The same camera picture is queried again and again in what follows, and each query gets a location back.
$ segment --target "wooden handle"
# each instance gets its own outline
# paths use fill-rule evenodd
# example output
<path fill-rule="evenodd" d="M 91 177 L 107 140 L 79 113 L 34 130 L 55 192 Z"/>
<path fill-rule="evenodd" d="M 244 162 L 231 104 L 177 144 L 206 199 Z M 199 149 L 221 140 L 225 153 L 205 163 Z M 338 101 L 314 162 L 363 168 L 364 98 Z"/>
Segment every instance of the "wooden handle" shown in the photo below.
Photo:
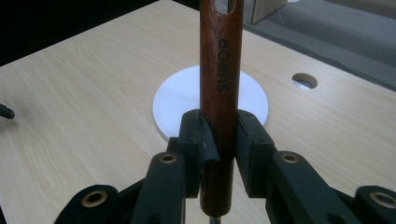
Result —
<path fill-rule="evenodd" d="M 243 0 L 229 2 L 229 13 L 216 11 L 214 0 L 201 1 L 200 111 L 211 128 L 220 162 L 207 162 L 201 207 L 210 217 L 231 208 Z"/>

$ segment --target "clamp jaw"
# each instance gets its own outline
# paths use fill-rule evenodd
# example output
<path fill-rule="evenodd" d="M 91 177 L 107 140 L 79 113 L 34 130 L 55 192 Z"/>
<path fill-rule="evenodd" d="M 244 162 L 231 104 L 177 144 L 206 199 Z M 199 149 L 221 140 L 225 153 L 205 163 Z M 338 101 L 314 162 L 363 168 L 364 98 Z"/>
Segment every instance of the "clamp jaw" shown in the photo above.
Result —
<path fill-rule="evenodd" d="M 95 185 L 74 196 L 56 224 L 185 223 L 185 199 L 196 198 L 206 162 L 219 160 L 199 110 L 184 114 L 178 138 L 154 156 L 146 178 L 117 192 Z M 238 111 L 236 161 L 247 196 L 266 199 L 271 223 L 396 223 L 396 193 L 377 186 L 355 197 L 332 189 L 308 161 L 277 151 L 256 117 Z"/>

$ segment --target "gray carpet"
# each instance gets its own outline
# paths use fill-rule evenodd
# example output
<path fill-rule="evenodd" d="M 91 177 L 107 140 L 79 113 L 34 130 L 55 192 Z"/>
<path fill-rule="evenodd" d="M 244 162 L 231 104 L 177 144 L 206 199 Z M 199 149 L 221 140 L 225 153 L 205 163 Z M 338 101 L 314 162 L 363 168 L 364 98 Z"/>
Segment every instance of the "gray carpet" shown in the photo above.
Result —
<path fill-rule="evenodd" d="M 251 0 L 245 4 L 246 30 L 396 91 L 395 18 L 301 0 L 251 24 Z"/>

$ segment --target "light wood tabletop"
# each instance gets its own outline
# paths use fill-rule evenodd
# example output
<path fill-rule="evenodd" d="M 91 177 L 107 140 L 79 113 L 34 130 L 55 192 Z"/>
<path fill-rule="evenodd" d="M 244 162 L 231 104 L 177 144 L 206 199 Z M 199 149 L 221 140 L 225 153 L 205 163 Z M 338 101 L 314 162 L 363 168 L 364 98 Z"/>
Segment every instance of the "light wood tabletop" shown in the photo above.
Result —
<path fill-rule="evenodd" d="M 0 204 L 8 223 L 52 223 L 80 190 L 122 190 L 166 149 L 152 116 L 156 90 L 199 63 L 199 13 L 159 1 L 0 67 Z M 335 189 L 396 190 L 396 92 L 243 33 L 241 70 L 269 101 L 264 128 Z M 313 90 L 292 82 L 298 73 Z M 268 223 L 264 200 L 249 199 L 235 168 L 224 223 Z M 198 199 L 187 223 L 207 223 Z"/>

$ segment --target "white disc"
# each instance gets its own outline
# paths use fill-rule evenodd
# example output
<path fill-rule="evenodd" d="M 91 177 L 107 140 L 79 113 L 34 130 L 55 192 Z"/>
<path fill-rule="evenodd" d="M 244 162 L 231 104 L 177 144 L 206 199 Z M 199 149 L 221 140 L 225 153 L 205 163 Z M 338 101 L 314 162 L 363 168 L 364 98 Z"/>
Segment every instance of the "white disc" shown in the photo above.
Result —
<path fill-rule="evenodd" d="M 183 69 L 161 85 L 154 96 L 152 111 L 157 127 L 166 141 L 178 137 L 184 113 L 199 109 L 199 66 Z M 263 125 L 268 115 L 268 100 L 260 84 L 240 73 L 238 108 L 254 114 Z"/>

